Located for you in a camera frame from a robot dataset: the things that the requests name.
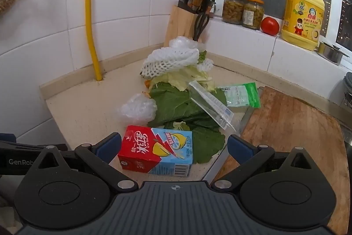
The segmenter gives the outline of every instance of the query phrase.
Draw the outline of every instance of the green plastic package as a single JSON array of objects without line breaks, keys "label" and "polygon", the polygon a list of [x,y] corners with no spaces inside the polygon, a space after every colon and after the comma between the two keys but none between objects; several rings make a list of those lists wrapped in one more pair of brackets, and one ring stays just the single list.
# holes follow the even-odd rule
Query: green plastic package
[{"label": "green plastic package", "polygon": [[220,87],[225,92],[228,107],[251,106],[260,108],[260,99],[258,90],[254,82],[237,85]]}]

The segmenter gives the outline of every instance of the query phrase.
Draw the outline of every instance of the juice box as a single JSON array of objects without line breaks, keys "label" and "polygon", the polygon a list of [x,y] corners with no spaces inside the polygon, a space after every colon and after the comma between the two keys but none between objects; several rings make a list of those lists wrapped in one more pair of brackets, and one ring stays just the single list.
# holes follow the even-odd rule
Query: juice box
[{"label": "juice box", "polygon": [[188,176],[193,161],[192,132],[128,126],[118,157],[123,169]]}]

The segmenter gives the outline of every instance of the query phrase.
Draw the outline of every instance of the gray container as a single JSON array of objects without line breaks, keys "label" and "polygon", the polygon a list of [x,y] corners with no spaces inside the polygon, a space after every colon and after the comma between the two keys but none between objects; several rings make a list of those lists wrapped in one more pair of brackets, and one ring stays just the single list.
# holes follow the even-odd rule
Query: gray container
[{"label": "gray container", "polygon": [[319,44],[318,54],[336,65],[340,65],[343,55],[349,57],[335,45],[330,45],[325,42]]}]

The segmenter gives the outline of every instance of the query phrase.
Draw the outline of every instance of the scissors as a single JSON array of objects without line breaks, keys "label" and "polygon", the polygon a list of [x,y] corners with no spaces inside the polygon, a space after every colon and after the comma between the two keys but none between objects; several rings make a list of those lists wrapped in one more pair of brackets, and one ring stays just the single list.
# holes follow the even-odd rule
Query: scissors
[{"label": "scissors", "polygon": [[204,28],[207,26],[209,22],[209,15],[205,14],[205,12],[199,13],[196,21],[194,23],[194,35],[193,40],[198,41],[201,33],[203,32]]}]

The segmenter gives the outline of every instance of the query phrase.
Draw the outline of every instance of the glass jar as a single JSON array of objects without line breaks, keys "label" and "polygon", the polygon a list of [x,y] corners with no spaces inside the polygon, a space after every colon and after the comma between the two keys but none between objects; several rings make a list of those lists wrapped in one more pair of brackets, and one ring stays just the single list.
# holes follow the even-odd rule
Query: glass jar
[{"label": "glass jar", "polygon": [[243,0],[224,0],[222,21],[232,24],[241,24],[243,8]]},{"label": "glass jar", "polygon": [[242,26],[258,30],[264,16],[264,1],[247,0],[244,5]]}]

